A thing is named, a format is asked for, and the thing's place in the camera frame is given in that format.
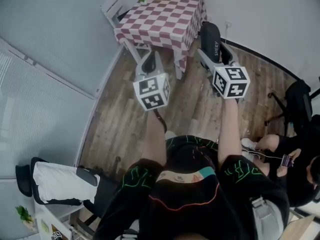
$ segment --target person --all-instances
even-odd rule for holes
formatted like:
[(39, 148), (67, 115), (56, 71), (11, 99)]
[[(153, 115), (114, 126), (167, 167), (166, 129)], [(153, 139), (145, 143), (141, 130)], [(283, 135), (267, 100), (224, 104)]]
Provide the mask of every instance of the person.
[(149, 111), (141, 160), (125, 173), (93, 239), (114, 240), (135, 220), (139, 240), (279, 239), (288, 197), (241, 156), (235, 99), (222, 103), (216, 148), (191, 135), (165, 140)]
[[(310, 127), (305, 136), (286, 137), (269, 134), (258, 143), (248, 138), (243, 138), (241, 143), (252, 151), (265, 151), (268, 157), (264, 163), (257, 157), (251, 160), (270, 179), (286, 190), (291, 207), (300, 207), (311, 202), (319, 192), (320, 151), (317, 147), (319, 140), (319, 129)], [(292, 157), (292, 167), (280, 166), (283, 155)]]

